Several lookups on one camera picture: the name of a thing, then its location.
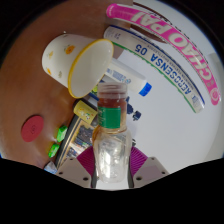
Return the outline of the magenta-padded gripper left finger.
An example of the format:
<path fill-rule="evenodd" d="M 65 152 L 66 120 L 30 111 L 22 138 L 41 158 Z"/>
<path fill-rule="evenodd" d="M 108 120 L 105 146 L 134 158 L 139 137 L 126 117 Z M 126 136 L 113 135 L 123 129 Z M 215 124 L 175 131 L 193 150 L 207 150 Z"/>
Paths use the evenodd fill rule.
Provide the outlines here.
<path fill-rule="evenodd" d="M 97 174 L 93 147 L 84 150 L 77 158 L 67 158 L 56 175 L 81 187 L 95 188 Z"/>

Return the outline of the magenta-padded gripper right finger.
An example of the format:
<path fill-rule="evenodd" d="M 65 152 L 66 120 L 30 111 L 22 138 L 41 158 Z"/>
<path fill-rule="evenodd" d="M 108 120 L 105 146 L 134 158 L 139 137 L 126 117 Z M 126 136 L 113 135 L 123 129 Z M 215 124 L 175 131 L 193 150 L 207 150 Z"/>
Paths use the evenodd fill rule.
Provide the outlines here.
<path fill-rule="evenodd" d="M 156 157 L 147 157 L 138 148 L 131 149 L 128 169 L 128 186 L 140 188 L 167 176 L 169 172 Z"/>

